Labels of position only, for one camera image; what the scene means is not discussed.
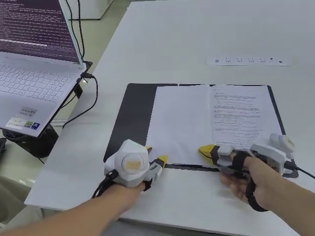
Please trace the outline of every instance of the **white paper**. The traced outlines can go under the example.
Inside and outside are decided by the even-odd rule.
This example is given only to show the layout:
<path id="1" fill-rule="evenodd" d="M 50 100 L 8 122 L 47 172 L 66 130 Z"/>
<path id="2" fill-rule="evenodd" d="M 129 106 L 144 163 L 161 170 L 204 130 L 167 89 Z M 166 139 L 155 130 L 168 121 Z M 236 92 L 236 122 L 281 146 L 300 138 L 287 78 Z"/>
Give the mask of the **white paper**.
<path id="1" fill-rule="evenodd" d="M 218 66 L 290 66 L 291 60 L 281 57 L 246 57 L 218 56 L 207 57 L 207 65 Z"/>
<path id="2" fill-rule="evenodd" d="M 200 146 L 249 148 L 271 133 L 281 129 L 267 86 L 158 87 L 147 145 L 151 161 L 211 166 Z"/>
<path id="3" fill-rule="evenodd" d="M 267 86 L 213 86 L 213 141 L 219 146 L 250 148 L 259 137 L 281 134 Z"/>
<path id="4" fill-rule="evenodd" d="M 158 87 L 147 137 L 151 161 L 168 155 L 170 164 L 209 166 L 198 153 L 212 142 L 209 104 L 208 85 Z"/>

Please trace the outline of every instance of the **white table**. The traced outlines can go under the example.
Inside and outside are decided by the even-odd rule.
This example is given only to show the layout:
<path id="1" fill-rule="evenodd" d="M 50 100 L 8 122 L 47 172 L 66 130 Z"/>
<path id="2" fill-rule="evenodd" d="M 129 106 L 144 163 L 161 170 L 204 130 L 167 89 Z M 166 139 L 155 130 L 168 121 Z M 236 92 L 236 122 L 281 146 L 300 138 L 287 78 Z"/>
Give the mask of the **white table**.
<path id="1" fill-rule="evenodd" d="M 313 157 L 315 15 L 312 1 L 170 0 L 130 5 L 94 75 L 96 107 L 68 125 L 26 204 L 69 209 L 88 200 L 103 179 L 103 155 L 128 83 L 269 84 L 297 163 Z M 213 67 L 213 55 L 284 55 L 291 67 Z M 89 83 L 72 117 L 95 99 Z M 296 183 L 315 191 L 300 174 Z M 124 218 L 222 234 L 295 235 L 272 213 L 257 213 L 231 196 L 216 173 L 170 170 Z"/>

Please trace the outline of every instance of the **cable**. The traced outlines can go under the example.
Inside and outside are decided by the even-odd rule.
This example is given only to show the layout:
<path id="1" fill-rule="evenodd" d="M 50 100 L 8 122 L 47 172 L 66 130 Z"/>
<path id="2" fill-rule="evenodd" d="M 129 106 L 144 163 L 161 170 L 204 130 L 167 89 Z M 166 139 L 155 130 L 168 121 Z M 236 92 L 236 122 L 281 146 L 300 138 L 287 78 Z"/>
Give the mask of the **cable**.
<path id="1" fill-rule="evenodd" d="M 45 165 L 45 162 L 43 162 L 40 158 L 38 158 L 38 160 L 39 160 L 41 163 L 43 163 L 43 165 Z"/>
<path id="2" fill-rule="evenodd" d="M 81 49 L 80 49 L 80 45 L 79 45 L 79 41 L 78 41 L 77 36 L 75 35 L 74 28 L 73 28 L 73 14 L 72 14 L 72 10 L 71 10 L 71 7 L 70 7 L 70 4 L 69 4 L 68 0 L 65 0 L 65 2 L 66 2 L 67 6 L 68 6 L 68 9 L 69 9 L 69 11 L 70 11 L 70 22 L 71 22 L 72 33 L 73 33 L 73 36 L 74 36 L 74 38 L 75 38 L 75 41 L 76 41 L 76 43 L 77 43 L 77 45 L 78 45 L 78 49 L 79 49 L 80 56 L 81 56 L 81 58 L 83 59 L 83 56 L 82 56 L 82 53 L 81 53 Z"/>
<path id="3" fill-rule="evenodd" d="M 82 25 L 81 25 L 81 2 L 78 0 L 78 8 L 79 8 L 79 29 L 80 29 L 80 35 L 81 35 L 81 43 L 82 43 L 82 59 L 85 56 L 85 45 L 84 45 L 84 39 L 83 39 L 83 33 L 82 33 Z"/>
<path id="4" fill-rule="evenodd" d="M 308 173 L 307 171 L 301 169 L 300 167 L 296 167 L 296 170 L 303 172 L 303 173 L 307 174 L 308 176 L 312 177 L 313 179 L 315 179 L 315 176 L 313 176 L 312 174 Z"/>
<path id="5" fill-rule="evenodd" d="M 85 113 L 87 113 L 87 112 L 88 112 L 89 110 L 91 110 L 91 109 L 96 105 L 96 103 L 97 103 L 97 100 L 98 100 L 98 82 L 97 82 L 97 79 L 95 78 L 94 75 L 91 75 L 91 74 L 89 74 L 89 73 L 83 73 L 83 74 L 82 74 L 82 77 L 87 78 L 87 79 L 94 79 L 94 80 L 95 80 L 95 83 L 96 83 L 96 98 L 95 98 L 95 102 L 94 102 L 93 105 L 92 105 L 90 108 L 88 108 L 86 111 L 80 113 L 79 115 L 77 115 L 76 117 L 72 118 L 71 120 L 68 120 L 68 121 L 63 125 L 63 128 L 64 128 L 67 124 L 69 124 L 70 122 L 74 121 L 74 120 L 77 119 L 78 117 L 80 117 L 80 116 L 84 115 Z"/>
<path id="6" fill-rule="evenodd" d="M 303 172 L 303 173 L 307 174 L 308 176 L 312 177 L 313 179 L 315 179 L 315 176 L 313 176 L 312 174 L 308 173 L 307 171 L 301 169 L 300 167 L 296 166 L 295 162 L 286 161 L 284 163 L 284 168 L 288 169 L 288 170 L 291 170 L 291 171 L 298 170 L 300 172 Z"/>
<path id="7" fill-rule="evenodd" d="M 73 98 L 71 98 L 70 101 L 68 101 L 66 104 L 64 104 L 64 105 L 61 107 L 61 109 L 64 108 L 64 107 L 66 107 L 67 105 L 69 105 L 69 103 L 72 102 L 72 101 L 75 99 L 75 97 L 76 97 L 76 95 L 74 95 Z"/>
<path id="8" fill-rule="evenodd" d="M 105 179 L 98 185 L 97 189 L 93 193 L 92 199 L 101 196 L 110 186 L 114 185 L 115 182 L 113 180 L 116 179 L 118 175 L 118 171 L 115 169 L 108 172 Z"/>

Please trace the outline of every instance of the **power cord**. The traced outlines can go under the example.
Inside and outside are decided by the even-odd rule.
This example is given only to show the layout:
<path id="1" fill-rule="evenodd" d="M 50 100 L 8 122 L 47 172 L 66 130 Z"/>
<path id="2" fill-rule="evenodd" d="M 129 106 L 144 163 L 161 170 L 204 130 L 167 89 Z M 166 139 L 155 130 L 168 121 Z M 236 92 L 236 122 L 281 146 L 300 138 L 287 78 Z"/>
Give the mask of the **power cord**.
<path id="1" fill-rule="evenodd" d="M 67 105 L 69 105 L 70 102 L 72 102 L 72 101 L 75 99 L 76 96 L 77 96 L 77 95 L 74 95 L 73 98 L 70 99 L 70 101 L 68 101 L 66 104 L 64 104 L 64 105 L 61 107 L 61 109 L 64 108 L 64 107 L 66 107 Z"/>
<path id="2" fill-rule="evenodd" d="M 315 176 L 313 176 L 312 174 L 308 173 L 307 171 L 303 170 L 302 168 L 296 166 L 296 164 L 294 162 L 290 162 L 290 161 L 286 161 L 284 163 L 284 168 L 291 170 L 291 171 L 295 171 L 298 170 L 300 172 L 305 173 L 306 175 L 312 177 L 313 179 L 315 179 Z"/>
<path id="3" fill-rule="evenodd" d="M 38 158 L 38 160 L 39 160 L 41 163 L 43 163 L 43 165 L 45 165 L 45 162 L 43 162 L 40 158 Z"/>
<path id="4" fill-rule="evenodd" d="M 83 59 L 83 55 L 82 55 L 82 53 L 81 53 L 79 41 L 78 41 L 77 36 L 75 35 L 74 28 L 73 28 L 73 14 L 72 14 L 72 10 L 71 10 L 71 7 L 70 7 L 70 4 L 69 4 L 68 0 L 65 0 L 65 3 L 67 4 L 68 9 L 69 9 L 69 12 L 70 12 L 70 22 L 71 22 L 72 33 L 73 33 L 74 38 L 75 38 L 75 41 L 76 41 L 76 43 L 77 43 L 77 46 L 78 46 L 78 49 L 79 49 L 79 53 L 80 53 L 81 59 Z"/>
<path id="5" fill-rule="evenodd" d="M 315 176 L 313 176 L 312 174 L 308 173 L 307 171 L 301 169 L 300 167 L 296 167 L 295 169 L 300 171 L 300 172 L 303 172 L 303 173 L 307 174 L 309 177 L 312 177 L 313 179 L 315 179 Z"/>
<path id="6" fill-rule="evenodd" d="M 82 43 L 82 59 L 85 56 L 85 44 L 83 39 L 83 33 L 82 33 L 82 25 L 81 25 L 81 2 L 78 0 L 78 8 L 79 8 L 79 29 L 80 29 L 80 36 L 81 36 L 81 43 Z"/>
<path id="7" fill-rule="evenodd" d="M 94 79 L 94 80 L 95 80 L 95 83 L 96 83 L 96 98 L 95 98 L 95 102 L 94 102 L 94 104 L 93 104 L 90 108 L 88 108 L 86 111 L 84 111 L 84 112 L 80 113 L 79 115 L 77 115 L 76 117 L 74 117 L 74 118 L 68 120 L 68 121 L 63 125 L 63 128 L 64 128 L 67 124 L 69 124 L 70 122 L 74 121 L 74 120 L 77 119 L 78 117 L 80 117 L 80 116 L 84 115 L 85 113 L 87 113 L 88 111 L 90 111 L 90 110 L 96 105 L 96 103 L 97 103 L 97 100 L 98 100 L 98 82 L 97 82 L 97 79 L 95 78 L 94 75 L 91 75 L 91 74 L 89 74 L 89 73 L 83 73 L 83 74 L 82 74 L 82 77 L 83 77 L 83 78 L 87 78 L 87 79 Z"/>

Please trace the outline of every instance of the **hand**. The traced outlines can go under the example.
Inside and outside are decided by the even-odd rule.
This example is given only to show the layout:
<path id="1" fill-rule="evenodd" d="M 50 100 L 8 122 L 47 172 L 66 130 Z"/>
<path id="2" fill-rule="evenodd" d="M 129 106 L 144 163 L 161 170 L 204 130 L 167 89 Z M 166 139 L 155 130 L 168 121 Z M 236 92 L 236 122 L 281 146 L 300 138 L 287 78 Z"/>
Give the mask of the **hand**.
<path id="1" fill-rule="evenodd" d="M 119 207 L 119 216 L 132 208 L 144 188 L 144 183 L 139 184 L 135 188 L 127 188 L 119 184 L 114 184 L 103 193 L 101 198 L 113 201 L 113 205 Z"/>
<path id="2" fill-rule="evenodd" d="M 247 157 L 244 167 L 249 170 L 256 184 L 254 195 L 257 203 L 262 208 L 271 210 L 272 202 L 281 185 L 284 185 L 285 179 L 258 158 Z M 247 203 L 245 196 L 247 180 L 220 174 L 220 181 L 228 186 L 238 199 Z"/>

